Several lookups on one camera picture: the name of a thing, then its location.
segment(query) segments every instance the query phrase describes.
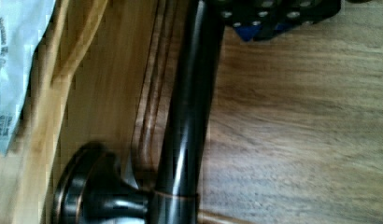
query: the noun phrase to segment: wooden surface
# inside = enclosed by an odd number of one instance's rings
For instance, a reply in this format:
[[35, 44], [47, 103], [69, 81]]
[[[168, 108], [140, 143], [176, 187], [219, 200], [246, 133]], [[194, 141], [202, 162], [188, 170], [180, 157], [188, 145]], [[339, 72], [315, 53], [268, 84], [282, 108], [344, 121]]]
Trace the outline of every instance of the wooden surface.
[[[184, 14], [183, 2], [149, 146], [155, 164]], [[200, 192], [201, 208], [254, 223], [383, 223], [383, 1], [345, 3], [269, 42], [226, 30]]]
[[112, 0], [89, 52], [75, 73], [46, 200], [81, 145], [99, 140], [128, 156], [148, 61], [158, 1]]

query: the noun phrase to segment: metal lever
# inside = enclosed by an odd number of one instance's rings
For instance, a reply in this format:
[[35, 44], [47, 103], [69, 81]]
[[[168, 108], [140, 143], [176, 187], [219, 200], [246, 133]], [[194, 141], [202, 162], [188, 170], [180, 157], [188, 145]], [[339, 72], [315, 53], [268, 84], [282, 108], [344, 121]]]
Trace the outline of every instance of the metal lever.
[[[53, 224], [130, 217], [149, 224], [197, 223], [198, 178], [227, 22], [217, 14], [218, 7], [206, 1], [189, 4], [155, 189], [143, 191], [126, 184], [117, 157], [102, 144], [89, 143], [61, 177], [52, 208]], [[338, 2], [319, 3], [324, 1]], [[288, 6], [290, 1], [282, 2]]]

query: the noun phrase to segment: white packaging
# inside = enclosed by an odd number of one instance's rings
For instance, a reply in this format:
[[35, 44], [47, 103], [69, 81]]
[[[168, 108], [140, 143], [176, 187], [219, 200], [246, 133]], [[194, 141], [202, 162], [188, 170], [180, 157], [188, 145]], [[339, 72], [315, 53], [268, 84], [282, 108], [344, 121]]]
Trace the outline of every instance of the white packaging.
[[6, 154], [23, 107], [35, 48], [55, 0], [0, 0], [0, 153]]

